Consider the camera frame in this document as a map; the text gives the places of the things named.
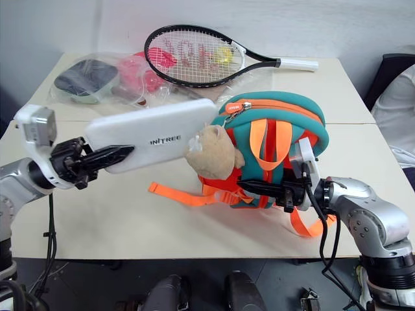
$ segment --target tennis racket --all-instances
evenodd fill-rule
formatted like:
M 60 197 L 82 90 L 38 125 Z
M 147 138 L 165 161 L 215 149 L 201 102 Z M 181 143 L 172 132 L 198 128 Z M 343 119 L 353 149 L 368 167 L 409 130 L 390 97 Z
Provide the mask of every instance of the tennis racket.
M 218 86 L 261 67 L 318 69 L 318 62 L 261 56 L 215 30 L 192 25 L 155 30 L 147 38 L 144 52 L 160 77 L 189 87 Z M 245 67 L 245 56 L 260 62 Z

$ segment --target gray floor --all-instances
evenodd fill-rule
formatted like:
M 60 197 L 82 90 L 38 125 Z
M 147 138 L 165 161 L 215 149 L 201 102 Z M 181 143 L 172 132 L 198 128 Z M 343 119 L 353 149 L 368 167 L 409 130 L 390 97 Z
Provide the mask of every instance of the gray floor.
M 43 260 L 17 259 L 19 281 L 29 286 L 43 270 Z M 58 261 L 54 271 L 65 262 Z M 357 259 L 338 259 L 336 270 L 359 294 L 354 267 Z M 342 310 L 349 299 L 321 275 L 321 262 L 296 266 L 293 260 L 140 260 L 124 261 L 118 270 L 90 263 L 70 262 L 51 276 L 50 292 L 43 297 L 51 311 L 113 311 L 116 301 L 145 294 L 158 280 L 170 275 L 187 275 L 193 289 L 193 310 L 219 311 L 223 307 L 223 281 L 232 270 L 246 272 L 255 281 L 268 310 L 301 310 L 302 288 L 320 296 L 322 310 Z

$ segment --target stuffed teddy bear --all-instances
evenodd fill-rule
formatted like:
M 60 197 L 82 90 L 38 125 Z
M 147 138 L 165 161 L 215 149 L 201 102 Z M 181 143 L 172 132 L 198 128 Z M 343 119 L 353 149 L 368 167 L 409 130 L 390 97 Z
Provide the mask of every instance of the stuffed teddy bear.
M 185 158 L 198 175 L 207 179 L 225 180 L 234 167 L 245 165 L 242 153 L 219 125 L 206 126 L 192 138 Z

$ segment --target backpack zipper pull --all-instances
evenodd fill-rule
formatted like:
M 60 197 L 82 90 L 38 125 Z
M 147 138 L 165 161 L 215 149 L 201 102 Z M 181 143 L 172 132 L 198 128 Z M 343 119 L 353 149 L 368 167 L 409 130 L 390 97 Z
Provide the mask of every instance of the backpack zipper pull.
M 222 127 L 225 127 L 227 123 L 231 122 L 241 112 L 251 108 L 252 104 L 250 102 L 230 102 L 225 106 L 225 111 L 229 113 L 229 115 L 224 119 Z

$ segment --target orange backpack strap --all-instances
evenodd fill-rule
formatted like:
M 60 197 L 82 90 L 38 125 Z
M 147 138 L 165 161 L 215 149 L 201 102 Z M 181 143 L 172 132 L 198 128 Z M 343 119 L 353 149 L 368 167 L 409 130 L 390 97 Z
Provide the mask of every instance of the orange backpack strap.
M 251 146 L 251 151 L 257 159 L 259 166 L 263 170 L 274 170 L 278 165 L 281 164 L 281 162 L 289 153 L 292 139 L 292 126 L 289 122 L 276 121 L 277 156 L 275 162 L 268 162 L 262 160 L 259 157 L 266 129 L 266 119 L 252 121 L 249 142 Z
M 294 230 L 301 236 L 306 236 L 308 238 L 314 238 L 316 236 L 320 236 L 323 233 L 323 225 L 322 221 L 318 219 L 313 225 L 307 228 L 307 226 L 303 223 L 303 220 L 298 213 L 297 208 L 290 214 L 291 225 Z M 327 226 L 331 226 L 336 222 L 336 216 L 329 215 L 327 217 Z
M 253 200 L 241 190 L 230 192 L 208 185 L 203 185 L 203 196 L 194 196 L 188 192 L 166 187 L 159 183 L 151 183 L 148 191 L 190 206 L 203 206 L 217 202 L 233 205 L 238 204 L 241 200 L 245 203 L 250 203 Z

